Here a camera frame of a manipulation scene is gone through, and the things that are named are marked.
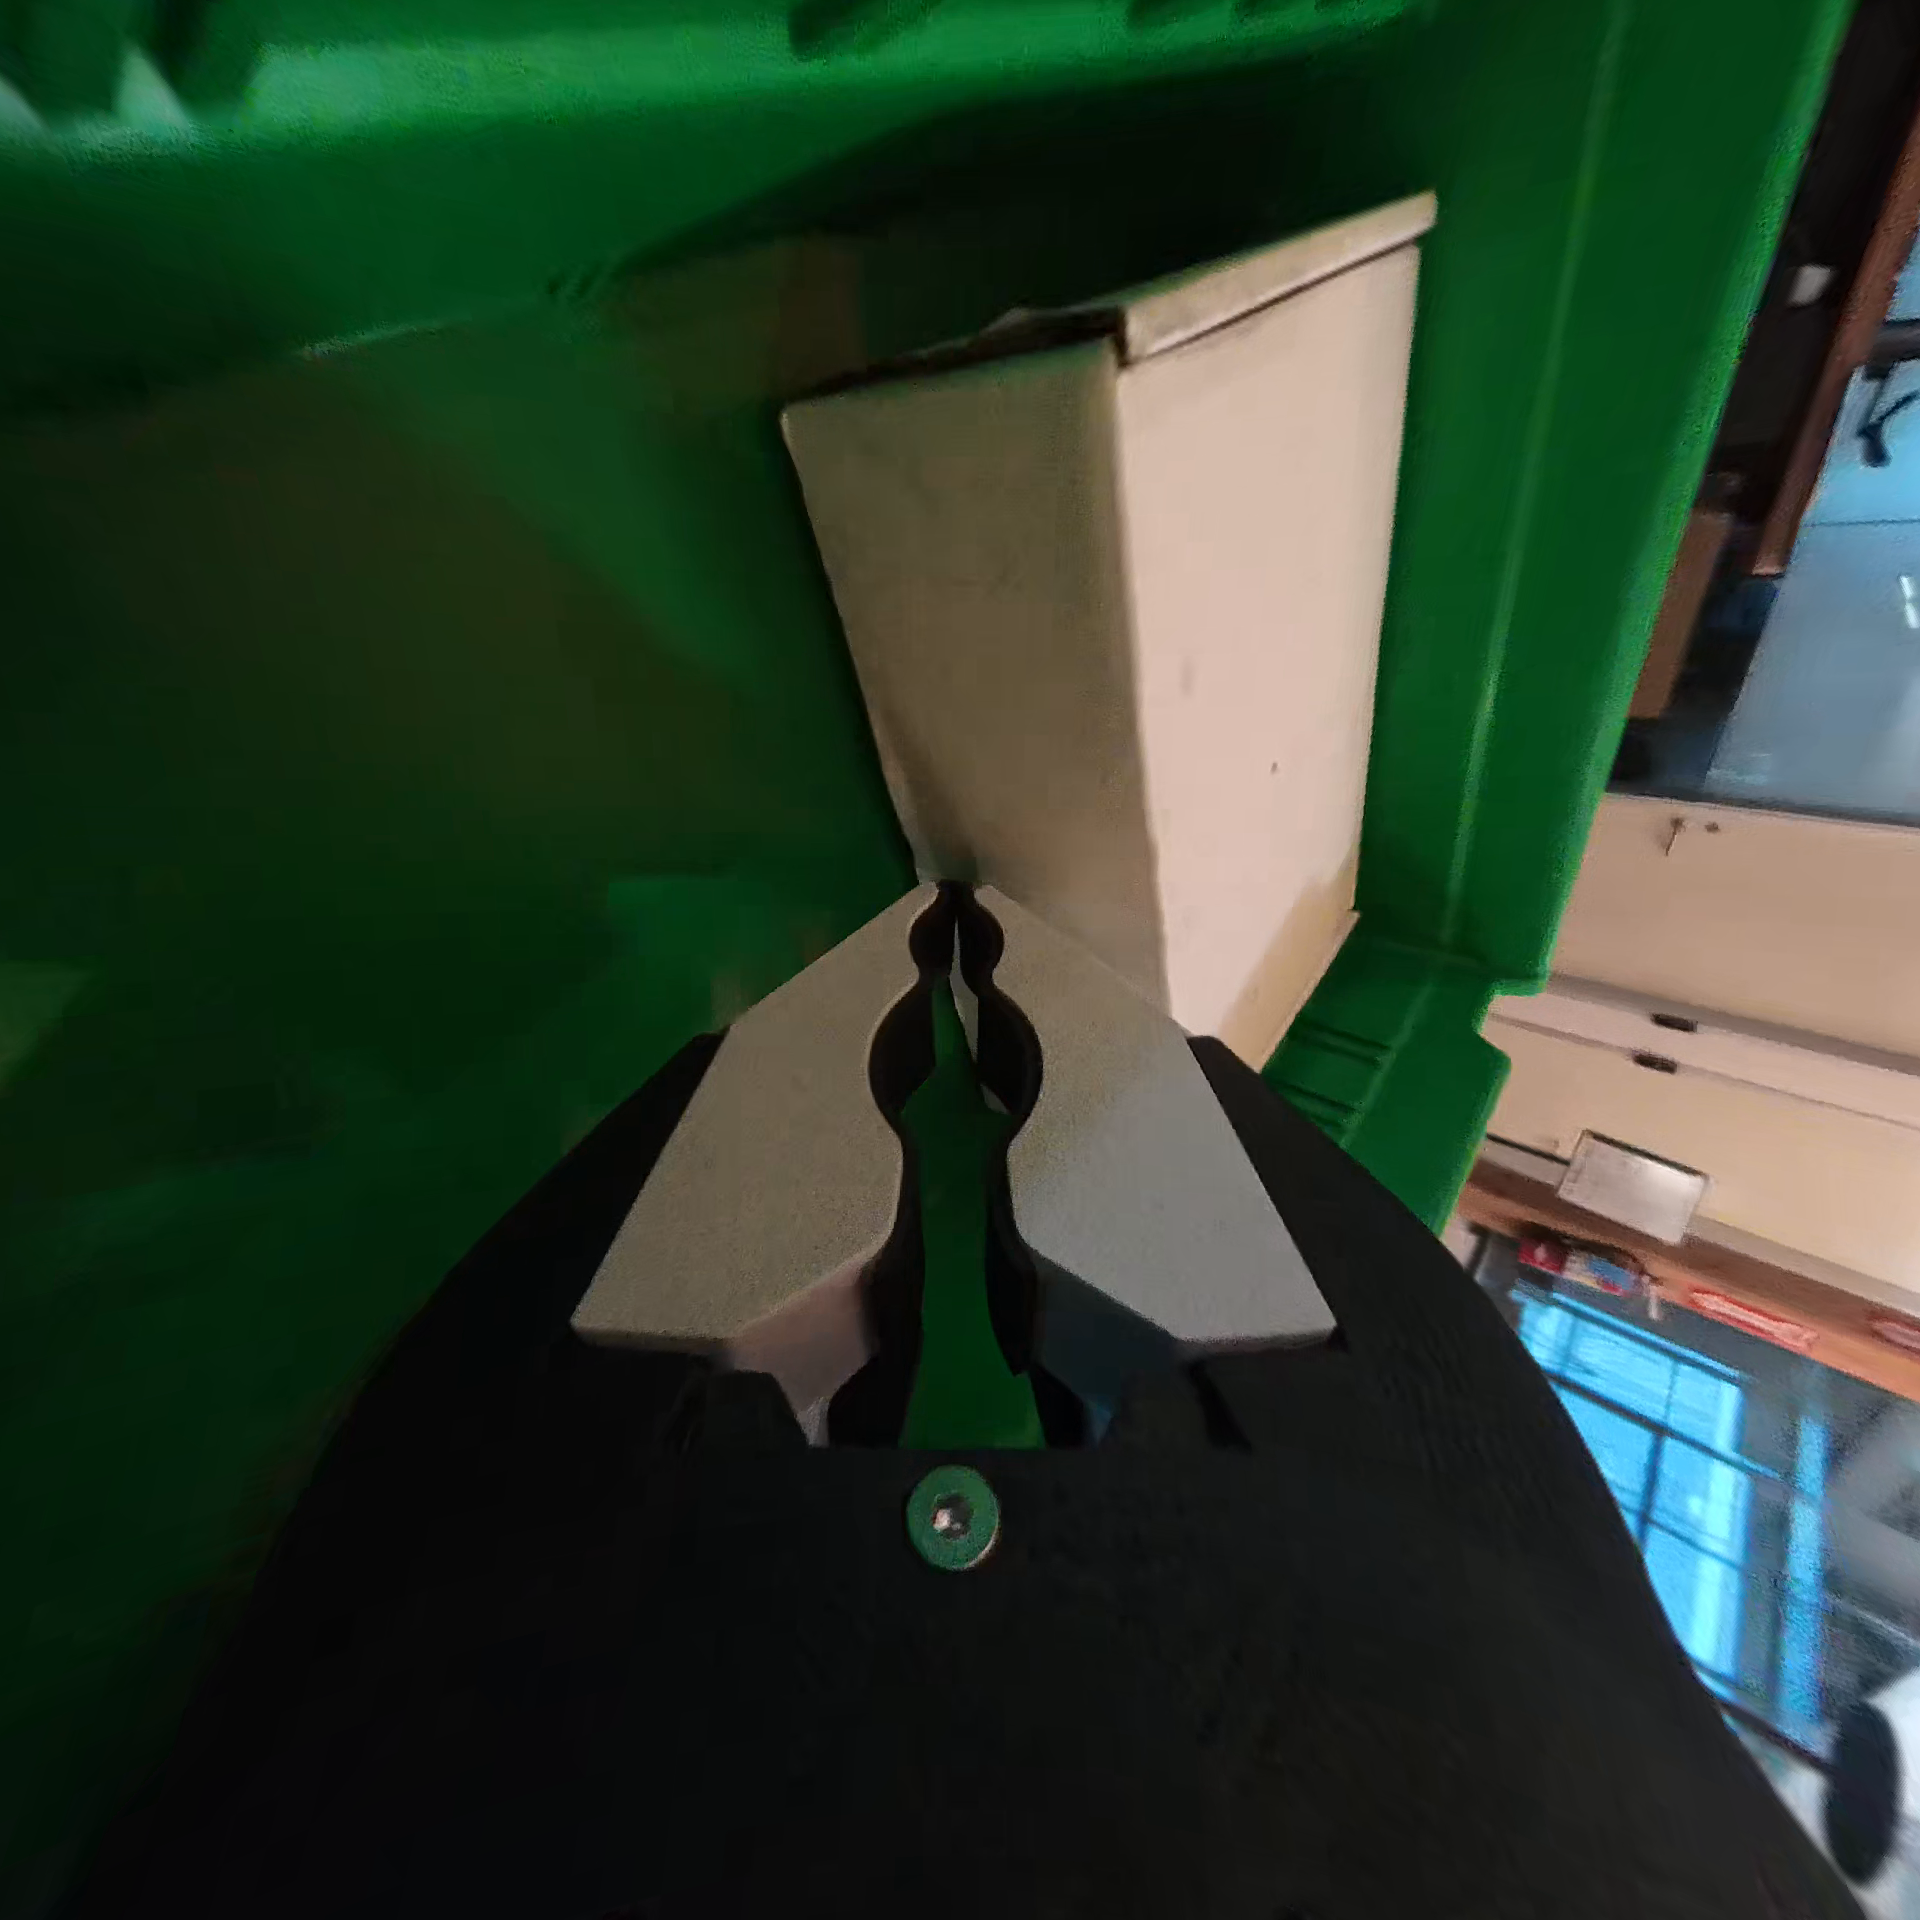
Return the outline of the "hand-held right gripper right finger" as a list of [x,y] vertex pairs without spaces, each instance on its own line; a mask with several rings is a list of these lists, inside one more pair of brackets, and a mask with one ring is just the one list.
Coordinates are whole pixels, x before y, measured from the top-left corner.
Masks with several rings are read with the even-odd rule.
[[994,886],[951,906],[952,994],[1006,1117],[991,1326],[1045,1437],[1099,1437],[1138,1379],[1328,1344],[1332,1307],[1171,1014]]

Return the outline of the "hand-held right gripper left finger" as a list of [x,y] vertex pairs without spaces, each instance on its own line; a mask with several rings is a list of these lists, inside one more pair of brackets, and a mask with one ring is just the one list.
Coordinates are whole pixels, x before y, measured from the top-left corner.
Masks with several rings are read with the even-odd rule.
[[570,1330],[772,1379],[807,1440],[901,1427],[925,1235],[909,1100],[936,1063],[952,895],[919,883],[717,1039]]

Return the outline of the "white mailer box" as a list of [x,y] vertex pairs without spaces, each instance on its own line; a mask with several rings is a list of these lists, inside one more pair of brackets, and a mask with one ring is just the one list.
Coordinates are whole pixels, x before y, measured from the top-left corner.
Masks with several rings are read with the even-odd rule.
[[923,880],[1249,1066],[1357,926],[1418,192],[782,412]]

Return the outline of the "white cabinet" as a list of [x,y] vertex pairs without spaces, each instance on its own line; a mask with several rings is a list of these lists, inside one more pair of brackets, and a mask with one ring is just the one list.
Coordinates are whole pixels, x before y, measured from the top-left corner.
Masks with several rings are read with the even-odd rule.
[[1914,829],[1608,797],[1548,983],[1482,1031],[1505,1146],[1616,1139],[1738,1240],[1917,1291]]

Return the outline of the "wooden shelf board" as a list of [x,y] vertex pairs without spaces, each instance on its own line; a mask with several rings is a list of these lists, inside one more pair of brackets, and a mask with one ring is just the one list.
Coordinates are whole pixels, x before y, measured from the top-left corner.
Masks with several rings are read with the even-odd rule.
[[1581,1240],[1642,1269],[1646,1287],[1670,1307],[1818,1361],[1850,1379],[1917,1402],[1917,1311],[1882,1304],[1727,1240],[1677,1244],[1609,1221],[1562,1200],[1509,1165],[1476,1160],[1458,1210],[1476,1228],[1522,1239]]

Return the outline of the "green plastic crate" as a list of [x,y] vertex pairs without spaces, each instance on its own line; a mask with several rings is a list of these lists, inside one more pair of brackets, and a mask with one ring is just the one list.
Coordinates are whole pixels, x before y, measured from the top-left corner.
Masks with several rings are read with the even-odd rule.
[[351,1379],[909,880],[786,397],[1436,192],[1360,923],[1430,1221],[1857,2],[2,6],[2,1913]]

